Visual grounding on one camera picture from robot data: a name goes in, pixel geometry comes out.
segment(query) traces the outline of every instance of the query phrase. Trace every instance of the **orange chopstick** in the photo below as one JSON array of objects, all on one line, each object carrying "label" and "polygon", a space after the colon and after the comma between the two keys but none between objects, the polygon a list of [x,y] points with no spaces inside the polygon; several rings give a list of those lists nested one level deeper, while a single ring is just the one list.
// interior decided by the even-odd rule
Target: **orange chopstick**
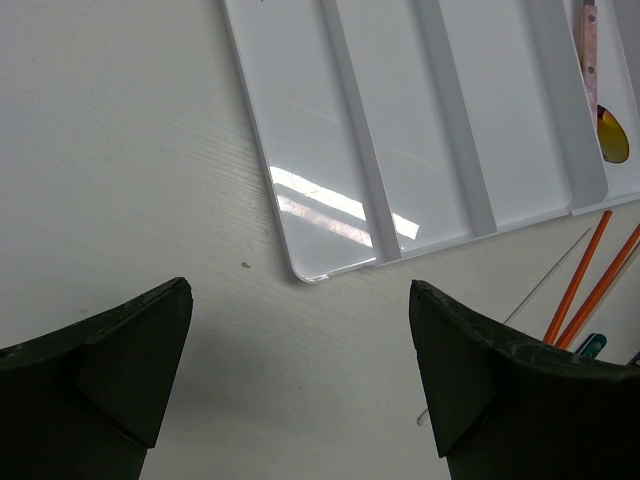
[{"label": "orange chopstick", "polygon": [[564,297],[562,297],[560,305],[558,305],[558,310],[556,310],[556,314],[553,316],[551,324],[549,324],[547,333],[544,335],[542,340],[544,343],[553,344],[553,342],[556,341],[562,322],[564,322],[564,319],[569,312],[571,302],[573,302],[573,299],[576,296],[578,287],[580,287],[580,282],[582,282],[582,278],[589,267],[589,263],[593,258],[593,254],[596,252],[596,248],[598,248],[602,234],[604,233],[605,228],[607,228],[607,224],[609,223],[612,214],[613,212],[611,212],[611,210],[606,210],[602,214],[600,223],[598,223],[598,227],[593,233],[593,237],[591,237],[591,241],[589,242],[587,249],[584,251],[584,255],[582,255],[582,260],[580,260],[576,273],[573,274],[573,278],[567,287],[567,291],[564,293]]},{"label": "orange chopstick", "polygon": [[604,273],[598,284],[582,304],[578,313],[573,317],[569,326],[567,326],[566,330],[556,342],[556,347],[566,350],[566,348],[571,345],[571,342],[573,342],[573,339],[578,335],[582,326],[589,318],[589,315],[591,315],[591,312],[593,312],[598,303],[600,303],[600,300],[602,300],[602,297],[607,292],[618,273],[620,273],[620,270],[622,270],[622,267],[638,243],[638,240],[640,240],[640,225],[638,225],[633,231],[627,242],[618,252],[618,255],[616,255],[616,258],[613,260],[611,265],[609,265],[609,268]]}]

